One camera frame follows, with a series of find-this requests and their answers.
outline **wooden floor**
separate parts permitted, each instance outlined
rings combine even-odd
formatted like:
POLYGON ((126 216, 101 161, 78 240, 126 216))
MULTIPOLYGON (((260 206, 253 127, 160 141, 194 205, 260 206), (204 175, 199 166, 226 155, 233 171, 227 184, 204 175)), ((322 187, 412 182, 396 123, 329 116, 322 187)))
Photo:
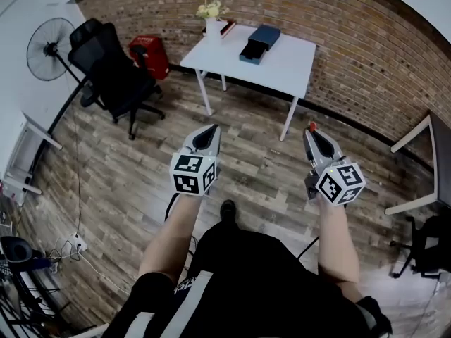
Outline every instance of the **wooden floor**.
MULTIPOLYGON (((78 185, 75 125, 80 152, 82 217, 80 234, 88 244, 84 256, 119 287, 130 291, 145 246, 161 224, 173 194, 168 175, 172 153, 187 133, 209 123, 223 131, 218 181, 204 199, 194 235, 219 221, 225 199, 236 201, 243 229, 279 238, 295 255, 319 233, 315 206, 307 201, 304 177, 310 169, 302 144, 302 130, 311 120, 334 137, 367 179, 359 199, 347 207, 352 238, 362 263, 362 291, 378 299, 393 324, 395 337, 439 337, 449 322, 450 301, 441 290, 431 301, 435 281, 407 271, 400 279, 388 277, 399 269, 405 255, 390 248, 390 240, 408 242, 405 215, 384 215, 384 208, 432 190, 433 176, 388 146, 324 115, 298 107, 284 142, 278 137, 289 104, 206 79, 214 114, 206 116, 196 78, 172 72, 161 84, 164 98, 157 106, 165 120, 140 112, 137 138, 128 139, 128 118, 118 125, 97 106, 66 111, 54 137, 62 151, 48 148, 37 166, 34 183, 43 195, 28 194, 19 234, 47 252, 57 237, 76 230, 78 185)), ((419 221, 433 207, 412 211, 419 221)), ((316 271, 317 244, 302 258, 316 271)), ((83 260, 69 258, 54 277, 62 293, 57 296, 66 319, 78 327, 109 322, 127 296, 100 278, 83 260)))

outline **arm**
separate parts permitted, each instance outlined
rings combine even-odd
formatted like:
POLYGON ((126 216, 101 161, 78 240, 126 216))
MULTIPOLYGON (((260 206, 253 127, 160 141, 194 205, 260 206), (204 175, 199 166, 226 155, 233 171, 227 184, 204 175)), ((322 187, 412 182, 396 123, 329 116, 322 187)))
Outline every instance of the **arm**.
POLYGON ((188 254, 201 201, 201 196, 180 195, 168 220, 147 246, 138 277, 158 272, 167 275, 177 284, 188 254))
POLYGON ((352 243, 343 206, 330 205, 320 194, 319 275, 341 288, 343 296, 357 302, 362 295, 359 283, 359 257, 352 243))

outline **book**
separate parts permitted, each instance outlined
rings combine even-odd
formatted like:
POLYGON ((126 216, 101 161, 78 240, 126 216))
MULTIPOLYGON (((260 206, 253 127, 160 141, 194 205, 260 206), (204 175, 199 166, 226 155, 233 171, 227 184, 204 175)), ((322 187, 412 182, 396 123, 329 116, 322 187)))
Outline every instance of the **book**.
MULTIPOLYGON (((221 39, 224 39, 233 27, 237 25, 237 23, 233 20, 220 20, 219 23, 221 24, 221 39)), ((206 36, 206 27, 202 29, 202 35, 206 36)))

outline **brick wall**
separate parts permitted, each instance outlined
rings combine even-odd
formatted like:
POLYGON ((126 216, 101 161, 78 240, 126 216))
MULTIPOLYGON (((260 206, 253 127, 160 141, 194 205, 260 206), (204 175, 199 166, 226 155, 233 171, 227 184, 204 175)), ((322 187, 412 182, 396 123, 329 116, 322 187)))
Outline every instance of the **brick wall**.
MULTIPOLYGON (((306 99, 397 140, 431 109, 451 126, 450 44, 400 0, 221 0, 239 23, 315 42, 306 99)), ((163 37, 171 63, 201 38, 204 0, 77 0, 116 25, 123 46, 163 37)))

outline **flower vase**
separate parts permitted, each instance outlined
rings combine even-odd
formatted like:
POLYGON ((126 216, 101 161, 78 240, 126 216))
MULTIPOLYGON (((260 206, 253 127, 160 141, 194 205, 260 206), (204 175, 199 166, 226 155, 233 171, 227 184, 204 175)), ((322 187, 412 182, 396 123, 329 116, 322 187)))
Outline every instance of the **flower vase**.
POLYGON ((216 18, 206 18, 206 39, 212 45, 221 43, 221 30, 216 18))

